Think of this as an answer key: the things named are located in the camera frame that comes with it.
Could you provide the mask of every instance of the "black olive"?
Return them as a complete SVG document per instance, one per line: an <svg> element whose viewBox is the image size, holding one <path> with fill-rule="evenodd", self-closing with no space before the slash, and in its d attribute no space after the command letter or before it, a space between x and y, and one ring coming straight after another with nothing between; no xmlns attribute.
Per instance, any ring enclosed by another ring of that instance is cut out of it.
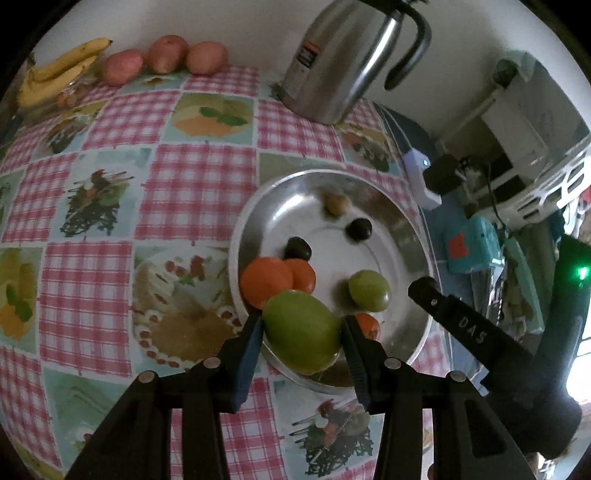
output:
<svg viewBox="0 0 591 480"><path fill-rule="evenodd" d="M312 249L308 242L299 236L292 236L285 246L284 258L301 258L308 261L312 256Z"/></svg>
<svg viewBox="0 0 591 480"><path fill-rule="evenodd" d="M371 230L371 222L367 218L357 218L345 228L347 235L356 242L367 240L371 236Z"/></svg>

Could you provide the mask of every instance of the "green fruit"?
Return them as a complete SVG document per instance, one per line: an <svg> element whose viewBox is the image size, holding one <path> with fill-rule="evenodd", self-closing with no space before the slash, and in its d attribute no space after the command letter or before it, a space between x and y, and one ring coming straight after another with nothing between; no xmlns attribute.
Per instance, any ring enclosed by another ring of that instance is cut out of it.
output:
<svg viewBox="0 0 591 480"><path fill-rule="evenodd" d="M284 290L267 301L262 319L273 353L292 370L311 375L334 363L340 321L312 295Z"/></svg>
<svg viewBox="0 0 591 480"><path fill-rule="evenodd" d="M388 280L372 270L360 270L349 279L349 293L355 303L367 312L383 312L390 303Z"/></svg>

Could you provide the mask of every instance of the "teal box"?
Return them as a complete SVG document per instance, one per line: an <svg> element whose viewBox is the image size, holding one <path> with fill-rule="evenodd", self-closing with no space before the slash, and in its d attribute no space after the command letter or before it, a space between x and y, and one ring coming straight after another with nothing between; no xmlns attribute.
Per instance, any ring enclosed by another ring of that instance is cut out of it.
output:
<svg viewBox="0 0 591 480"><path fill-rule="evenodd" d="M503 264L495 227L478 215L450 227L443 234L447 267L453 273L470 273Z"/></svg>

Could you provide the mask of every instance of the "green plum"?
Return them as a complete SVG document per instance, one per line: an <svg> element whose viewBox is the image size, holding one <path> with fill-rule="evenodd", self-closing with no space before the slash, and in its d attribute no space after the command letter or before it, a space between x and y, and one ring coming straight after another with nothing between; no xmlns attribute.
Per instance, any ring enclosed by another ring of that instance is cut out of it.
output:
<svg viewBox="0 0 591 480"><path fill-rule="evenodd" d="M383 312L392 296L388 280L373 270L360 270L353 275L349 279L349 293L366 312Z"/></svg>

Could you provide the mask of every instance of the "green led light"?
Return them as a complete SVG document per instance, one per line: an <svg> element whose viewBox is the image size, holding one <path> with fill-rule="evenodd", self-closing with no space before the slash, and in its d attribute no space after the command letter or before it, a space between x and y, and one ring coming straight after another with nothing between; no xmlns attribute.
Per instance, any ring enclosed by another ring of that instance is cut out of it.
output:
<svg viewBox="0 0 591 480"><path fill-rule="evenodd" d="M591 268L589 267L581 267L577 270L579 278L581 280L584 280L585 278L587 278L589 276L589 274L591 273Z"/></svg>

